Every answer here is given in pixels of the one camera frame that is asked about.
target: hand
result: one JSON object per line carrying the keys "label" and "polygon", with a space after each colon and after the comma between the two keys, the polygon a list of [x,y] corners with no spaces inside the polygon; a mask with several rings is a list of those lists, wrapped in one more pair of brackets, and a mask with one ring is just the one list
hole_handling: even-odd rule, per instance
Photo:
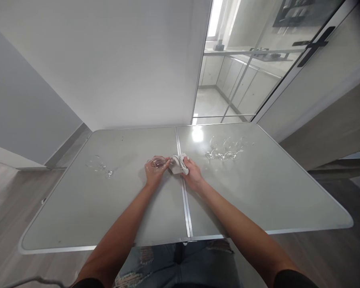
{"label": "hand", "polygon": [[201,176],[200,168],[192,159],[188,160],[186,157],[184,158],[184,164],[189,169],[189,174],[185,175],[184,173],[181,173],[181,176],[183,176],[191,189],[199,193],[202,184],[205,182],[204,178]]}
{"label": "hand", "polygon": [[168,169],[169,163],[171,162],[170,157],[166,157],[165,160],[167,161],[165,166],[162,169],[154,169],[150,162],[145,164],[145,174],[147,176],[147,183],[146,186],[157,188],[163,178],[163,174],[165,170]]}

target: wine glass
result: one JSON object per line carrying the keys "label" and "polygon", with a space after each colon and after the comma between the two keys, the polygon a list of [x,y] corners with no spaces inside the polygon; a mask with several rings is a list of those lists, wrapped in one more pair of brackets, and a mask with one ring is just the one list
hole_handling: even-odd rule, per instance
{"label": "wine glass", "polygon": [[163,156],[154,156],[152,159],[149,159],[147,163],[150,163],[150,167],[154,169],[160,169],[165,166],[167,161]]}
{"label": "wine glass", "polygon": [[211,146],[212,150],[205,152],[205,157],[208,158],[208,159],[214,159],[215,158],[214,148],[213,148],[213,145],[212,145],[213,139],[214,139],[214,136],[210,140],[210,146]]}
{"label": "wine glass", "polygon": [[225,139],[222,136],[213,136],[211,139],[211,147],[212,151],[206,152],[205,156],[208,159],[213,159],[215,157],[215,153],[221,161],[226,161],[228,158],[226,157],[225,148],[224,148]]}
{"label": "wine glass", "polygon": [[99,155],[93,155],[89,158],[85,166],[91,168],[95,173],[105,173],[105,178],[109,179],[113,175],[114,171],[107,170],[105,162]]}
{"label": "wine glass", "polygon": [[224,142],[224,148],[227,151],[227,156],[234,160],[237,159],[237,153],[240,145],[240,141],[235,141],[232,137],[228,137]]}
{"label": "wine glass", "polygon": [[243,152],[244,146],[248,146],[248,139],[245,136],[241,137],[237,142],[237,152]]}

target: forearm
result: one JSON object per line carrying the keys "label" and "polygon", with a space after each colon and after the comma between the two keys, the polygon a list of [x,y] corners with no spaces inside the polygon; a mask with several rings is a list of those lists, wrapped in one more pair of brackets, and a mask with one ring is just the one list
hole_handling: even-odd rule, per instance
{"label": "forearm", "polygon": [[157,187],[145,186],[120,215],[85,262],[76,281],[97,278],[111,287],[133,246],[149,201]]}
{"label": "forearm", "polygon": [[208,183],[201,184],[199,195],[209,205],[241,254],[257,270],[268,287],[273,287],[278,271],[297,270],[285,251],[264,230]]}

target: glass base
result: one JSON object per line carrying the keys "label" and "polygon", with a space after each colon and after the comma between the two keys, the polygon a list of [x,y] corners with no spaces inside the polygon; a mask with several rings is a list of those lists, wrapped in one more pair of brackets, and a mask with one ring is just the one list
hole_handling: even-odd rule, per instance
{"label": "glass base", "polygon": [[105,173],[105,178],[106,178],[106,179],[110,179],[110,178],[112,177],[112,175],[113,175],[113,171],[108,170],[108,171]]}
{"label": "glass base", "polygon": [[229,158],[227,157],[226,154],[219,154],[219,159],[224,162],[224,161],[228,160]]}
{"label": "glass base", "polygon": [[232,160],[236,160],[237,159],[237,154],[235,153],[229,153],[228,157]]}
{"label": "glass base", "polygon": [[214,159],[215,158],[215,154],[213,152],[207,151],[205,153],[205,157],[208,159]]}

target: door frame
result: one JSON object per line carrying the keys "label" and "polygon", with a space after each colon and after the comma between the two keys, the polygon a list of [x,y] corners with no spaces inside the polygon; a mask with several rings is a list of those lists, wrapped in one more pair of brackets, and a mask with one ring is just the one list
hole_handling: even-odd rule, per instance
{"label": "door frame", "polygon": [[[349,13],[356,7],[359,3],[358,0],[345,0],[342,5],[337,9],[337,11],[333,14],[333,16],[327,21],[326,25],[324,25],[315,35],[312,40],[312,43],[317,43],[319,38],[325,33],[325,31],[334,26],[335,29],[331,32],[330,35],[337,29],[337,27],[342,23],[342,21],[349,15]],[[284,92],[284,90],[289,86],[289,84],[294,80],[294,78],[300,73],[300,71],[305,67],[298,67],[300,62],[304,59],[304,57],[309,53],[309,51],[313,48],[307,48],[303,53],[301,53],[300,57],[293,64],[292,68],[287,72],[284,78],[280,81],[278,86],[273,90],[267,100],[260,106],[257,110],[256,116],[252,119],[253,123],[258,123],[258,121],[265,115],[265,113],[269,110],[269,108],[273,105],[273,103],[280,97],[280,95]]]}

